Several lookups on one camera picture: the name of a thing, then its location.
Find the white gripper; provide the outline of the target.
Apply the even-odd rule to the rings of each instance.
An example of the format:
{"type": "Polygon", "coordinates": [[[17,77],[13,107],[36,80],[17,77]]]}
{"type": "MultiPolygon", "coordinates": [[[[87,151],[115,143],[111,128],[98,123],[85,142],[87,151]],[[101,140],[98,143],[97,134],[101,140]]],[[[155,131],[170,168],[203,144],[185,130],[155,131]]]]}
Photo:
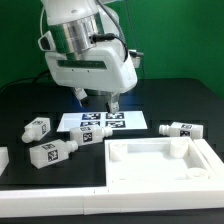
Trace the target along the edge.
{"type": "Polygon", "coordinates": [[[79,87],[73,88],[72,92],[82,107],[88,105],[88,96],[84,89],[106,91],[110,92],[107,94],[108,112],[115,114],[119,111],[119,93],[125,93],[137,84],[132,60],[128,57],[124,61],[121,47],[98,45],[84,53],[85,62],[103,62],[105,69],[88,66],[76,68],[74,65],[61,67],[59,62],[67,62],[67,58],[56,52],[47,52],[45,58],[53,80],[58,85],[79,87]]]}

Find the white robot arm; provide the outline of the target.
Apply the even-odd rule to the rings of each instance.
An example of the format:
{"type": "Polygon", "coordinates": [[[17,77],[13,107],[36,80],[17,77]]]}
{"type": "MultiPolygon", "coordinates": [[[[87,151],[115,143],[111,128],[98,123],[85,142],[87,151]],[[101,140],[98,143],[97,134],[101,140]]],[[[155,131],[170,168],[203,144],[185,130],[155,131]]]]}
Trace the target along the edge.
{"type": "Polygon", "coordinates": [[[48,30],[38,40],[54,81],[71,87],[79,101],[88,90],[107,94],[111,113],[119,96],[137,84],[134,61],[119,25],[108,7],[115,0],[40,0],[48,30]]]}

